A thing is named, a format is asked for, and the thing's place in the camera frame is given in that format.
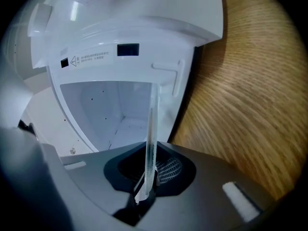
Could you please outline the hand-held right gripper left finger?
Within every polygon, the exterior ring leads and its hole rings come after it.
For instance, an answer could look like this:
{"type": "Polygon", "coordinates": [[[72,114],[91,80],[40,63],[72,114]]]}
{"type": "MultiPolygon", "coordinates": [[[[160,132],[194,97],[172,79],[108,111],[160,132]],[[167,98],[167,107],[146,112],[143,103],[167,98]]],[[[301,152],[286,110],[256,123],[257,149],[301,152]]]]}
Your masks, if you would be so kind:
{"type": "Polygon", "coordinates": [[[87,198],[115,218],[135,227],[145,214],[135,196],[144,175],[145,143],[61,157],[68,175],[87,198]]]}

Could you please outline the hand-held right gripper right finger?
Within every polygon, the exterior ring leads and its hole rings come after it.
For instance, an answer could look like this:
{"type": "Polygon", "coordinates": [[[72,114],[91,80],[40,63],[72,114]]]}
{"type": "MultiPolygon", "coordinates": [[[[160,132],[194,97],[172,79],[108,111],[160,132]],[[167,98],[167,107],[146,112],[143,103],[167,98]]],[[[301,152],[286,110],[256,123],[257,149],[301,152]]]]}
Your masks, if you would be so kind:
{"type": "Polygon", "coordinates": [[[181,146],[164,144],[196,166],[190,186],[178,196],[158,197],[139,227],[239,227],[237,207],[247,196],[259,211],[267,209],[267,191],[226,161],[181,146]]]}

